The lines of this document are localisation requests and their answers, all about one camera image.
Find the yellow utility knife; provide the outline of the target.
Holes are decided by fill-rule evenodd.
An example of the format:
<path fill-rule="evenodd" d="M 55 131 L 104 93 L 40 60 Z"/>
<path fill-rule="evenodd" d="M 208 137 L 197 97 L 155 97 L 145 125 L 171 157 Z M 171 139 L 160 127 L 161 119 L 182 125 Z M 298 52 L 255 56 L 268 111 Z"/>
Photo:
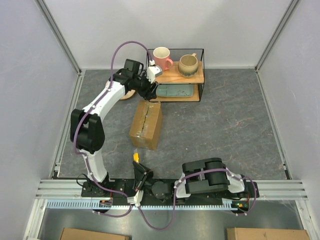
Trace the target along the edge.
<path fill-rule="evenodd" d="M 139 156 L 139 152 L 137 149 L 135 149 L 133 151 L 133 161 L 136 162 L 136 163 L 140 163 L 140 156 Z"/>

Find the brown cardboard express box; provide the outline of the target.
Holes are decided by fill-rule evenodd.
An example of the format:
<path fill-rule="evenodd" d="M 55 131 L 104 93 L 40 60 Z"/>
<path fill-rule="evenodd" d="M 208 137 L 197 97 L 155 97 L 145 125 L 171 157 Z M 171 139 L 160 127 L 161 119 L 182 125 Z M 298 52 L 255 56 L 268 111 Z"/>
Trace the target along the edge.
<path fill-rule="evenodd" d="M 162 121 L 161 103 L 141 100 L 129 131 L 132 144 L 138 148 L 156 150 Z"/>

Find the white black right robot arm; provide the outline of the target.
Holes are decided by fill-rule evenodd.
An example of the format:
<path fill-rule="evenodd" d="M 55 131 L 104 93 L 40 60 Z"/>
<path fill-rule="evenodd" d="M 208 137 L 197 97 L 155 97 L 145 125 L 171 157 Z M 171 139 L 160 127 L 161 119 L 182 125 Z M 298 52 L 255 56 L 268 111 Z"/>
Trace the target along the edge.
<path fill-rule="evenodd" d="M 240 201 L 259 198 L 258 185 L 233 173 L 221 158 L 184 163 L 179 179 L 155 179 L 153 171 L 133 161 L 133 190 L 143 193 L 143 205 L 206 204 L 210 200 Z"/>

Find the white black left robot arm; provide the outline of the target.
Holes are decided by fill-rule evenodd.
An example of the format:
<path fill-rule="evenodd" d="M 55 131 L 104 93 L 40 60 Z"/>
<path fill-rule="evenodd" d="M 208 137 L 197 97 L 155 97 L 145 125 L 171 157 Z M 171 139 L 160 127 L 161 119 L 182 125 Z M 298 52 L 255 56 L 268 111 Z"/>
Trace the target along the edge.
<path fill-rule="evenodd" d="M 83 109 L 74 109 L 70 118 L 70 140 L 77 155 L 82 155 L 88 176 L 92 181 L 92 191 L 99 197 L 106 196 L 110 185 L 104 181 L 108 171 L 104 167 L 102 147 L 105 143 L 103 120 L 111 108 L 129 91 L 134 90 L 144 100 L 156 98 L 158 82 L 162 74 L 160 66 L 153 60 L 144 69 L 144 64 L 127 59 L 124 67 L 111 75 L 105 88 Z"/>

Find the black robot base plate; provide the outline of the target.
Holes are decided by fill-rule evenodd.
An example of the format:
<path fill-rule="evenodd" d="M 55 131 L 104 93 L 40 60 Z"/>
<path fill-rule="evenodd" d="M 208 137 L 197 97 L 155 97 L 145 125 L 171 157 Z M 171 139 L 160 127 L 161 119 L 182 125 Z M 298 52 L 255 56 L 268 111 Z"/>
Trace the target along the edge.
<path fill-rule="evenodd" d="M 172 207 L 174 197 L 174 179 L 148 179 L 141 186 L 144 191 L 141 206 L 142 207 Z M 84 198 L 101 199 L 100 204 L 103 206 L 126 206 L 126 196 L 133 197 L 136 194 L 138 181 L 135 179 L 116 178 L 111 181 L 101 183 L 105 190 L 97 186 L 92 180 L 88 179 L 81 184 L 81 196 Z M 221 206 L 223 200 L 230 200 L 231 207 L 235 208 L 240 205 L 243 209 L 249 208 L 249 201 L 259 198 L 259 190 L 256 182 L 244 183 L 244 191 L 231 193 L 229 190 L 223 191 L 205 191 L 203 193 L 193 193 L 187 197 L 177 197 L 176 207 L 196 207 L 196 206 Z"/>

